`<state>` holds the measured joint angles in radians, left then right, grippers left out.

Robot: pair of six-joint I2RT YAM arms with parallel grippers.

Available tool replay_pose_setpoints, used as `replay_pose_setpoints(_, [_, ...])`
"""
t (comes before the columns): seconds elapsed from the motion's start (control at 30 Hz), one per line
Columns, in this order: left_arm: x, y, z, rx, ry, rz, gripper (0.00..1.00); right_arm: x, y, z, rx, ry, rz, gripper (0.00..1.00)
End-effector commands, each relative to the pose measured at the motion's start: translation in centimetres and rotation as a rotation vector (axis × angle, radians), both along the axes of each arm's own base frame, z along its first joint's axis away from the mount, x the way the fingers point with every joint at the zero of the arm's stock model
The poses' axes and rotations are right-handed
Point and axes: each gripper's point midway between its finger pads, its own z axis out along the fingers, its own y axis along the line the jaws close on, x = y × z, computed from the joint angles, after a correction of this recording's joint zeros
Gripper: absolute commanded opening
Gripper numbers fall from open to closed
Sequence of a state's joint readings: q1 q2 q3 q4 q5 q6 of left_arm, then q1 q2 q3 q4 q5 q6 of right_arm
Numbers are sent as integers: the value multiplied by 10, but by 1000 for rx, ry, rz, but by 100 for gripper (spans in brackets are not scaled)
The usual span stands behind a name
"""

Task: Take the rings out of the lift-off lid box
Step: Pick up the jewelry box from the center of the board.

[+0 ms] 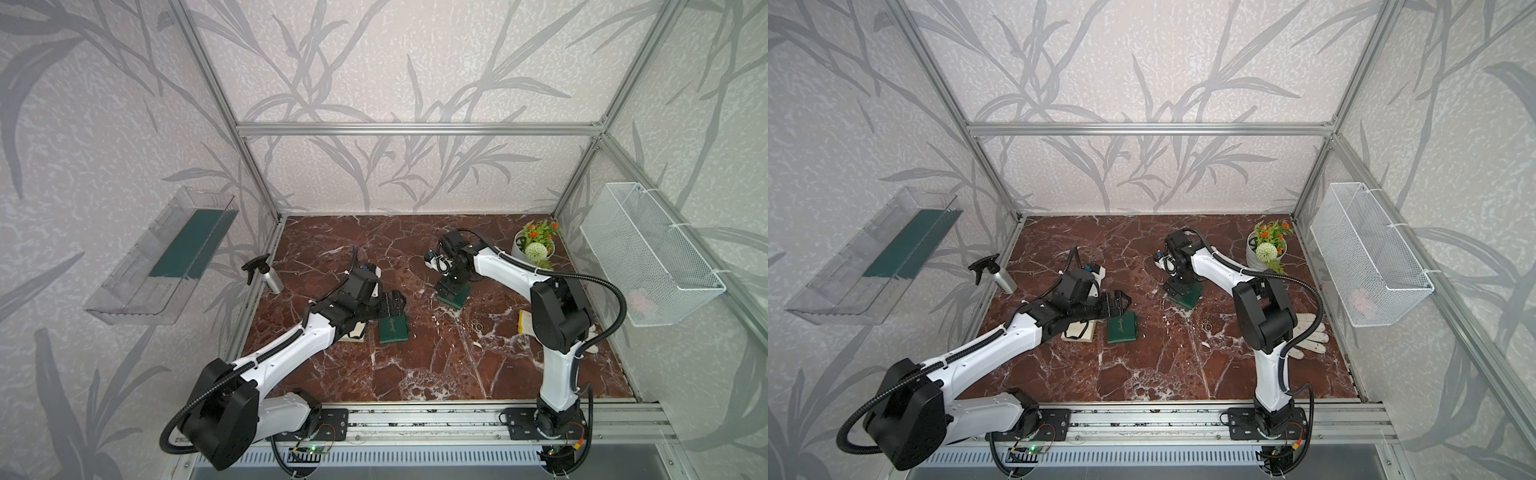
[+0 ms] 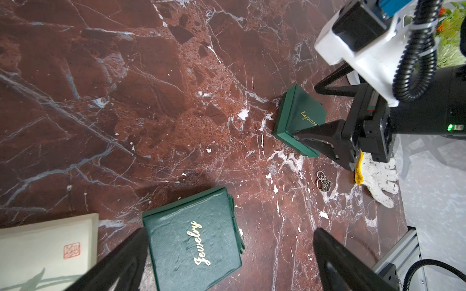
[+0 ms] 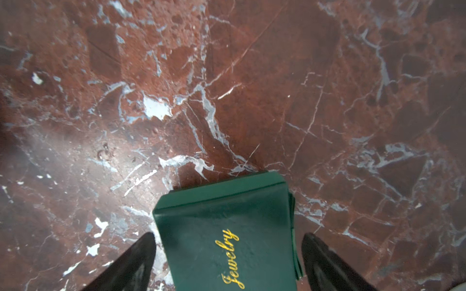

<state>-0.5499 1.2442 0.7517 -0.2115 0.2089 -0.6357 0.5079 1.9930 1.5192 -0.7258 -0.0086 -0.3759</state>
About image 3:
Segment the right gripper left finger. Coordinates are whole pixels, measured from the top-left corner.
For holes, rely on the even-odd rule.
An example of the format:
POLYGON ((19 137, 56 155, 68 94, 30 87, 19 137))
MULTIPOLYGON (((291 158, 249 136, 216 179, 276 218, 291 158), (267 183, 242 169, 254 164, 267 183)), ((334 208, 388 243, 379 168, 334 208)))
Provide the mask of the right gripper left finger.
POLYGON ((156 251, 154 234, 145 233, 83 289, 85 291, 146 291, 156 251))

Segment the green jewelry box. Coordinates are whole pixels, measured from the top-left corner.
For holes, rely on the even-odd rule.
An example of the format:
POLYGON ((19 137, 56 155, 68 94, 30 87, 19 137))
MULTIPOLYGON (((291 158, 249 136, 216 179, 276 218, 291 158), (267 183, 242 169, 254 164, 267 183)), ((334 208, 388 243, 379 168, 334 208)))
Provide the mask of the green jewelry box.
POLYGON ((295 199, 276 172, 162 196, 153 216, 178 291, 294 291, 295 199))

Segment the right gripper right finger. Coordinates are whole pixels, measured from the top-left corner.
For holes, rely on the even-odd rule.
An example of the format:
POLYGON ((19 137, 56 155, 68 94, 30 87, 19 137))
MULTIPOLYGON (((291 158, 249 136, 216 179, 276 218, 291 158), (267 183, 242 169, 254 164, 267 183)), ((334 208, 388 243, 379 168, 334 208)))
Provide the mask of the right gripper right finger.
POLYGON ((301 250, 311 290, 377 291, 318 236, 305 234, 301 250))

